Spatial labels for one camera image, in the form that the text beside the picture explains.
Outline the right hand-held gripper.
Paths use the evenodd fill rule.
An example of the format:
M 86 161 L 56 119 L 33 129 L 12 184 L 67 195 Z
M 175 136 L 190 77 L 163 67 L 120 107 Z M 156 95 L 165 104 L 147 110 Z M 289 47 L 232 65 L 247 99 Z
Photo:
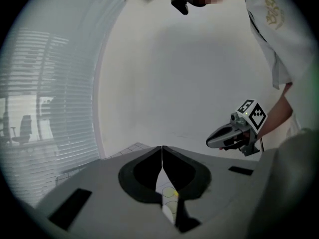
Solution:
M 258 153 L 255 147 L 258 134 L 263 127 L 267 113 L 256 100 L 247 99 L 234 113 L 231 114 L 230 123 L 219 127 L 206 140 L 206 145 L 210 148 L 224 148 L 235 143 L 244 156 Z M 250 132 L 248 144 L 242 140 L 242 133 Z

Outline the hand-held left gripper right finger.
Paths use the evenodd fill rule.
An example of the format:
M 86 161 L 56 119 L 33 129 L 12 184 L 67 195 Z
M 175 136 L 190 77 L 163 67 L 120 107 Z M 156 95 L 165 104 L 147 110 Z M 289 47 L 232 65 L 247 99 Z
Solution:
M 189 216 L 185 202 L 202 196 L 211 182 L 210 170 L 168 146 L 162 147 L 162 167 L 178 192 L 175 227 L 185 233 L 201 224 Z

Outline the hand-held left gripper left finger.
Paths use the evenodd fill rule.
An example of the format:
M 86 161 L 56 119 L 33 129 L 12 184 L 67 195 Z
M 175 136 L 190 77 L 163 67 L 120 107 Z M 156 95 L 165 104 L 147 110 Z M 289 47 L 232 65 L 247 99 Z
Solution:
M 156 192 L 158 175 L 162 169 L 162 148 L 155 147 L 126 163 L 119 171 L 122 189 L 141 203 L 161 203 L 162 196 Z

